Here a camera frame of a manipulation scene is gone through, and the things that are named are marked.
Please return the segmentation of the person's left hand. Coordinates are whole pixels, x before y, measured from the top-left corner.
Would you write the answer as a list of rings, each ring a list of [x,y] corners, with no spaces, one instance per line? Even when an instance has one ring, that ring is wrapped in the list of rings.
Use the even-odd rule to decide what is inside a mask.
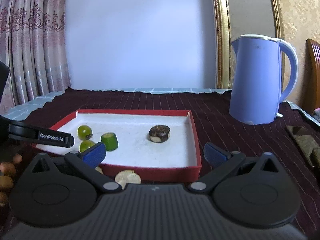
[[[12,162],[2,162],[1,163],[1,185],[0,185],[0,203],[1,207],[5,207],[8,202],[7,191],[13,188],[12,178],[16,174],[16,165],[22,161],[22,156],[16,154],[13,157]]]

